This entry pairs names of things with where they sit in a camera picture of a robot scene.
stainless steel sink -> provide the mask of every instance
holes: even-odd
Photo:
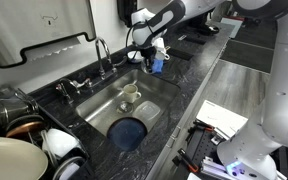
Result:
[[[118,88],[122,88],[126,84],[135,84],[142,94],[142,97],[133,103],[134,110],[145,101],[151,101],[160,108],[160,112],[153,119],[146,120],[136,117],[133,112],[117,111],[117,107],[123,101],[123,93]],[[115,121],[123,117],[134,116],[146,126],[148,133],[179,91],[179,87],[174,84],[139,70],[132,70],[80,104],[76,108],[76,112],[104,136],[107,135],[107,131]]]

black speckled countertop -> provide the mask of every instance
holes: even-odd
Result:
[[[181,91],[174,97],[169,108],[163,113],[139,147],[132,152],[123,152],[112,144],[105,136],[79,117],[75,108],[130,70],[139,69],[139,65],[126,63],[118,68],[116,75],[108,78],[105,82],[91,89],[81,89],[80,95],[72,95],[74,102],[71,105],[62,103],[61,95],[55,90],[57,82],[42,87],[30,95],[80,139],[91,156],[91,166],[94,168],[98,179],[145,179],[212,64],[219,57],[221,50],[228,41],[232,26],[216,25],[220,27],[220,33],[211,37],[200,36],[187,27],[178,28],[164,36],[166,46],[189,52],[194,57],[186,61],[171,56],[171,60],[164,64],[163,73],[154,75],[178,85]],[[179,41],[178,38],[184,34],[205,40],[206,44]],[[114,53],[112,61],[120,61],[126,51],[127,49],[123,49]],[[77,81],[82,81],[86,77],[98,77],[97,62],[67,76],[67,78]]]

white plate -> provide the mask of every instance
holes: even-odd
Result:
[[[38,147],[0,137],[0,179],[37,180],[47,165],[47,157]]]

white wall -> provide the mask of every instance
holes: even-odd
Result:
[[[146,7],[154,13],[169,2],[169,0],[138,1],[139,8]],[[97,35],[105,39],[112,53],[122,49],[125,46],[127,28],[118,19],[116,0],[91,0],[91,4]],[[58,55],[14,68],[0,69],[0,85],[9,83],[28,93],[96,60],[94,42],[82,42],[81,45]]]

